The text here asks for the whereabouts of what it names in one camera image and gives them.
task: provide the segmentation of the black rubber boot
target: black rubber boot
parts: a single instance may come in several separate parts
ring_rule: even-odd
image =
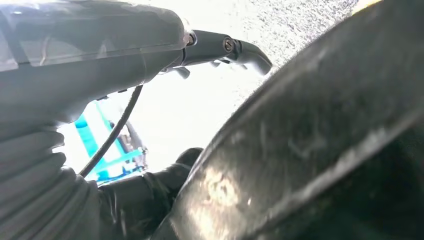
[[[160,172],[147,172],[101,186],[102,234],[116,240],[148,237],[171,210],[202,150],[186,150],[174,164]]]

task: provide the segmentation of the screw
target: screw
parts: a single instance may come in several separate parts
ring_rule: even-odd
[[[195,37],[192,34],[188,35],[188,44],[187,45],[191,46],[194,43],[195,43]]]
[[[226,38],[226,39],[224,40],[224,49],[225,49],[227,52],[231,52],[231,51],[233,50],[233,47],[234,47],[234,45],[233,45],[233,40],[232,40],[232,39],[230,39],[230,38]]]

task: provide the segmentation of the wire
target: wire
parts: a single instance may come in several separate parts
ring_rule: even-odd
[[[120,117],[119,121],[115,125],[115,127],[110,132],[109,137],[107,137],[106,141],[103,143],[103,145],[97,150],[97,152],[93,155],[91,160],[85,165],[85,167],[81,170],[79,173],[84,178],[87,177],[87,175],[93,170],[93,168],[99,163],[100,159],[103,158],[105,153],[108,151],[108,149],[111,147],[111,145],[114,143],[114,141],[117,139],[119,133],[124,128],[125,124],[127,123],[128,119],[130,118],[131,112],[134,109],[134,106],[137,103],[137,100],[139,99],[140,93],[142,92],[143,85],[136,86],[134,91],[132,92],[131,98],[129,99],[128,105],[126,106],[125,110],[123,111],[122,116]]]

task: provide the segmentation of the bolt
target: bolt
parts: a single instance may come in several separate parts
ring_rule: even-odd
[[[226,39],[224,40],[224,49],[225,49],[227,52],[231,52],[231,51],[233,50],[233,47],[234,47],[234,45],[233,45],[233,40],[232,40],[232,39],[229,39],[229,38],[226,38]]]

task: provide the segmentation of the blue object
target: blue object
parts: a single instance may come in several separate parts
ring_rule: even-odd
[[[106,126],[106,129],[109,132],[112,131],[110,122],[106,119],[100,107],[97,104],[96,106],[103,120],[103,124]],[[75,121],[74,124],[82,140],[82,143],[84,144],[85,150],[87,151],[88,156],[91,158],[97,152],[97,150],[99,149],[99,146],[96,142],[95,137],[93,136],[93,133],[90,129],[89,124],[86,121],[84,113]],[[93,168],[93,170],[90,173],[90,174],[95,173],[97,175],[97,182],[118,180],[128,174],[131,174],[135,169],[126,169],[124,167],[125,162],[128,160],[131,161],[133,158],[144,154],[138,149],[125,153],[123,146],[118,140],[115,140],[114,144],[117,146],[117,149],[120,153],[120,157],[109,162],[105,161],[104,158],[100,159],[100,161],[97,163],[97,165]],[[119,176],[109,176],[108,168],[110,168],[113,165],[117,165],[119,163],[122,163],[122,174]]]

